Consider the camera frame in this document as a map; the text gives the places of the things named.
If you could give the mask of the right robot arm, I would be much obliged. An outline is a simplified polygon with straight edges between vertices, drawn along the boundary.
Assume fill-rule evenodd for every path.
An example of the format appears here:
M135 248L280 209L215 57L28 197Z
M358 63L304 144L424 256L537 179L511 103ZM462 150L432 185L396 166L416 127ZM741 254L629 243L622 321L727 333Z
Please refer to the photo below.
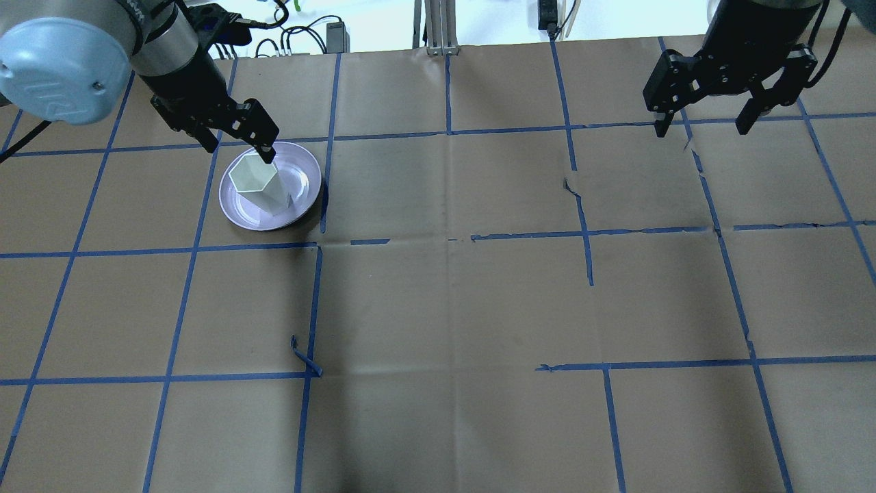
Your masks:
M719 1L697 53L664 50L645 82L655 134L664 137L676 114L705 97L749 95L735 120L742 135L794 103L819 62L801 37L821 9L820 1Z

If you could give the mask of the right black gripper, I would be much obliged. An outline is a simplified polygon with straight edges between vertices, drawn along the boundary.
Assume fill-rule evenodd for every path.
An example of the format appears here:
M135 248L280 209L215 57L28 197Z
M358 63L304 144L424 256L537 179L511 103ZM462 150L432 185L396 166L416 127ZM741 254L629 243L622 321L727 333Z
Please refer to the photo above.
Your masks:
M817 1L719 1L698 52L663 51L645 82L656 136L665 138L675 113L704 97L751 94L735 119L741 136L773 106L797 100L816 68L801 37L817 13Z

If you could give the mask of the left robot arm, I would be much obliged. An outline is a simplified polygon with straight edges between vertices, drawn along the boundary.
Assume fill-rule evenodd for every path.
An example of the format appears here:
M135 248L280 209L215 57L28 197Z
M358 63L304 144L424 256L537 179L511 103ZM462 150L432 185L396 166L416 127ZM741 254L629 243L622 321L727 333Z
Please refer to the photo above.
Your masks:
M2 104L40 124L2 154L6 160L53 122L90 125L110 115L137 75L151 106L173 131L207 152L216 131L274 160L279 128L262 104L235 102L209 55L215 44L244 46L270 24L215 3L182 1L3 1Z

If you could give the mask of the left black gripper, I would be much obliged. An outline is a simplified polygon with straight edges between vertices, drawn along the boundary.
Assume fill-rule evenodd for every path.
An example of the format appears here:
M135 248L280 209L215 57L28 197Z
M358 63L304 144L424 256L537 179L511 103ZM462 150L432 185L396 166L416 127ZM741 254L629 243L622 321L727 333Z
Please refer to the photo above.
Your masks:
M207 52L194 52L179 68L163 75L141 75L150 88L151 105L173 131L185 132L206 152L216 152L225 132L256 149L266 164L276 157L279 126L257 98L235 100L227 82Z

